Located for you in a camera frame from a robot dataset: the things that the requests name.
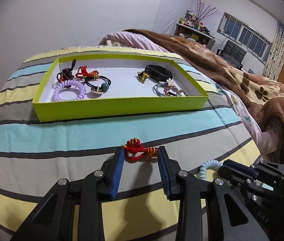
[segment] black chair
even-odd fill
[[[227,63],[239,70],[241,70],[243,67],[241,62],[246,53],[246,50],[242,49],[239,45],[230,40],[227,41],[223,50],[217,50],[217,55],[221,56],[227,61]]]

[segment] cushioned backrest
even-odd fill
[[[221,56],[230,61],[236,67],[239,67],[246,53],[247,52],[240,46],[228,40],[221,52]]]

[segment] yellow stripe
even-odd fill
[[[260,155],[253,140],[228,157],[251,165]],[[207,180],[217,174],[208,170]],[[150,235],[178,222],[178,202],[168,201],[162,189],[140,196],[102,203],[103,226],[107,241],[131,240]],[[0,225],[16,231],[35,203],[0,195]],[[74,232],[77,232],[75,218]]]
[[[198,81],[200,86],[207,92],[218,92],[216,88],[214,88],[210,83],[205,83],[203,81]]]
[[[24,63],[52,56],[58,56],[70,53],[92,52],[92,51],[130,52],[130,53],[139,53],[139,54],[154,55],[154,56],[167,56],[167,57],[184,60],[180,55],[175,53],[156,52],[156,51],[141,50],[141,49],[134,49],[128,47],[87,47],[87,48],[61,49],[57,51],[45,52],[28,58],[26,61],[24,61]]]
[[[12,91],[4,91],[0,93],[0,105],[7,102],[31,100],[39,85],[17,88]]]

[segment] red string bracelet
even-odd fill
[[[79,67],[78,70],[77,70],[77,73],[75,74],[75,76],[79,79],[84,79],[86,77],[93,77],[93,78],[97,78],[99,72],[97,70],[94,70],[90,73],[87,72],[86,70],[87,66],[82,66],[82,67]]]
[[[148,155],[146,160],[148,160],[150,157],[154,158],[158,154],[157,148],[144,148],[141,144],[140,140],[138,138],[130,139],[128,142],[126,142],[126,145],[123,145],[123,148],[125,150],[125,158],[128,161],[136,161],[141,158],[143,158],[144,155]],[[129,156],[128,154],[136,154],[138,152],[142,152],[139,156]]]

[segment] window frame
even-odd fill
[[[234,23],[234,25],[232,27],[231,32],[228,34],[227,33],[228,32],[227,31],[227,27],[228,27],[230,21],[233,22],[234,20],[235,20],[235,23]],[[234,27],[236,26],[236,24],[238,24],[238,25],[240,24],[240,30],[239,30],[238,34],[236,35],[236,38],[234,38],[231,35],[233,33],[233,30],[234,30]],[[243,31],[245,29],[246,29],[246,32],[245,32],[245,34],[243,36],[242,41],[240,41],[240,37],[242,36],[242,33],[243,33]],[[232,40],[233,42],[237,43],[240,47],[244,48],[246,51],[251,53],[255,58],[257,58],[264,65],[266,64],[266,61],[268,60],[268,57],[269,57],[269,54],[270,54],[270,48],[272,46],[272,43],[267,38],[265,38],[260,33],[258,33],[255,29],[250,27],[250,25],[248,25],[245,22],[237,19],[236,17],[232,16],[231,14],[228,14],[228,13],[224,12],[223,17],[222,17],[222,19],[220,21],[220,24],[218,26],[217,32],[219,34],[222,34],[223,36],[227,37],[228,39]],[[251,35],[249,35],[249,38],[248,38],[247,42],[244,43],[244,41],[245,41],[245,39],[247,37],[247,33],[248,32],[251,33]],[[251,48],[249,48],[249,45],[250,45],[250,43],[252,41],[252,38],[254,36],[257,36],[258,39],[257,39],[253,49],[251,49]],[[262,46],[261,46],[261,49],[260,49],[259,53],[257,53],[255,51],[255,49],[256,49],[256,46],[257,46],[259,40],[261,40],[263,43],[262,43]]]

